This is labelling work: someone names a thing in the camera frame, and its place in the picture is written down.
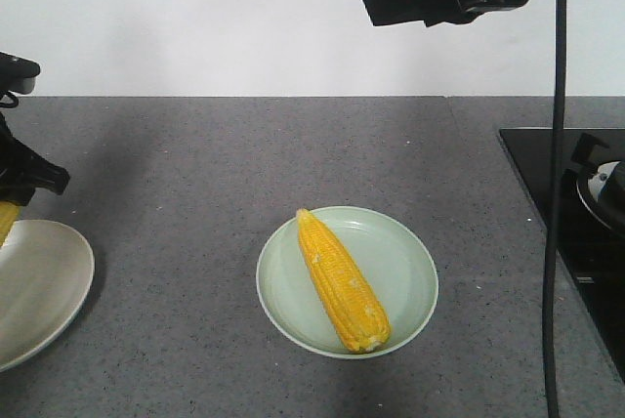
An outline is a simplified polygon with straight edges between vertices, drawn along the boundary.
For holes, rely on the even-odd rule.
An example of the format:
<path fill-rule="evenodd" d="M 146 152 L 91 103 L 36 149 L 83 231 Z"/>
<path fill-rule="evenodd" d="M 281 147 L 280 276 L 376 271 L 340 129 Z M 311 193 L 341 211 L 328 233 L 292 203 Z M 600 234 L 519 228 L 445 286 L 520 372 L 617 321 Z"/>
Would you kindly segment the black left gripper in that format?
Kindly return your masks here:
<path fill-rule="evenodd" d="M 17 54 L 1 53 L 1 200 L 29 203 L 37 188 L 64 193 L 70 176 L 27 145 L 15 129 L 12 111 L 35 88 L 40 65 Z"/>

